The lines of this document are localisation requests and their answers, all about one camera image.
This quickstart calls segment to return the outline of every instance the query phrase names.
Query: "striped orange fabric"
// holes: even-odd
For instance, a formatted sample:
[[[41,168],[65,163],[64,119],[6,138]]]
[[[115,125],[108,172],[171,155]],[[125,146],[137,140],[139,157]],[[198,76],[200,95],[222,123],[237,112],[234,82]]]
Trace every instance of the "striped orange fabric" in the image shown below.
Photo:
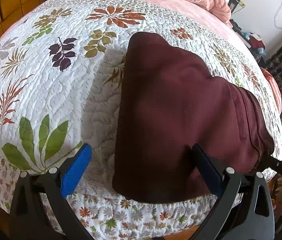
[[[260,69],[262,70],[262,73],[263,73],[264,77],[266,78],[266,80],[270,83],[277,109],[278,109],[279,113],[281,113],[282,112],[282,97],[281,97],[280,89],[279,89],[274,77],[270,74],[270,72],[268,72],[264,68],[260,68]]]

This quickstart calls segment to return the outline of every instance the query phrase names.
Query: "purple leaf print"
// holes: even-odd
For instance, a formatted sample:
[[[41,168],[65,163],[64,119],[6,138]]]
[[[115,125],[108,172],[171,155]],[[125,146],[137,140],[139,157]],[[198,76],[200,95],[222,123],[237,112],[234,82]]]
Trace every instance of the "purple leaf print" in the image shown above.
[[[71,50],[74,48],[74,44],[70,43],[73,41],[76,41],[76,38],[67,38],[63,42],[61,41],[60,37],[59,43],[53,44],[49,47],[50,50],[50,56],[54,55],[52,58],[53,65],[52,67],[60,67],[60,70],[63,72],[63,70],[67,69],[69,66],[71,66],[71,60],[70,57],[76,57],[75,52],[67,50]]]

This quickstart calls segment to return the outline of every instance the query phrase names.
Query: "white quilted bedspread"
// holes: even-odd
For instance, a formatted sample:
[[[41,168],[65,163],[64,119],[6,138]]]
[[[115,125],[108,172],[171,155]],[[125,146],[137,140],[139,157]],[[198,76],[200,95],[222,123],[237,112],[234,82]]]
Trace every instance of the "white quilted bedspread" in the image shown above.
[[[186,16],[139,0],[49,0],[0,39],[1,208],[9,212],[20,170],[34,174],[60,166],[87,142],[91,163],[67,200],[95,239],[150,238],[203,221],[215,196],[146,204],[111,188],[124,55],[139,31],[198,54],[212,75],[251,91],[274,139],[273,156],[282,160],[271,88],[256,62],[227,41]],[[264,174],[271,179],[275,172]],[[61,231],[45,195],[42,200]]]

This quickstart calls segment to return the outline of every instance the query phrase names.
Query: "cable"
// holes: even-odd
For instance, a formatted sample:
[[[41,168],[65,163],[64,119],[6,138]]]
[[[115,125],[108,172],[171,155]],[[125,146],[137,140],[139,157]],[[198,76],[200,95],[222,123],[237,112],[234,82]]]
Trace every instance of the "cable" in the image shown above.
[[[279,14],[279,12],[280,12],[281,9],[282,9],[282,3],[281,3],[281,5],[279,6],[279,8],[277,9],[277,11],[276,11],[276,13],[275,13],[275,15],[274,15],[274,26],[275,26],[276,28],[278,28],[278,29],[282,29],[282,27],[278,27],[278,26],[277,26],[277,22],[276,22],[276,17],[277,17],[277,15]]]

